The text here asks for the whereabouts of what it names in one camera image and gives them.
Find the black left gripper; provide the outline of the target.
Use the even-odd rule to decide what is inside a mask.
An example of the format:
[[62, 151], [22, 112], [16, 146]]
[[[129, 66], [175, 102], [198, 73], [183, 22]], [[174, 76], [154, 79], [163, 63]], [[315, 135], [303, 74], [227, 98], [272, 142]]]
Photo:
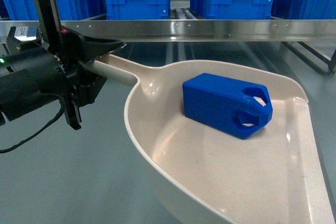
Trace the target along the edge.
[[88, 63], [120, 49], [124, 42], [88, 36], [81, 41], [78, 34], [61, 25], [56, 0], [33, 1], [38, 14], [44, 63], [39, 63], [33, 70], [35, 76], [28, 97], [35, 108], [59, 100], [67, 124], [79, 130], [82, 122], [80, 107], [95, 102], [107, 78], [84, 71], [78, 59]]

